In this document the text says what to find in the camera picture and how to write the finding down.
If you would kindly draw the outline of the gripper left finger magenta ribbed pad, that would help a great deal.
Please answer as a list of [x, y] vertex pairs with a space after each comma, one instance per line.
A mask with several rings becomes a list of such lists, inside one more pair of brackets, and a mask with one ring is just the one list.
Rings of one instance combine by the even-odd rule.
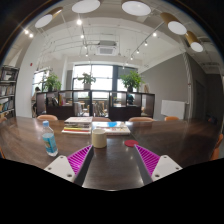
[[60, 155], [45, 168], [45, 171], [82, 186], [93, 154], [93, 146], [89, 145], [68, 157]]

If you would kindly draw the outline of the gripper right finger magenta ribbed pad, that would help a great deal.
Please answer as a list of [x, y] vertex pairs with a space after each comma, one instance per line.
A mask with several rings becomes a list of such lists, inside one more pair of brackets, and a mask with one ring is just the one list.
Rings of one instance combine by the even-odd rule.
[[145, 185], [182, 169], [168, 155], [159, 156], [139, 145], [134, 145], [134, 155]]

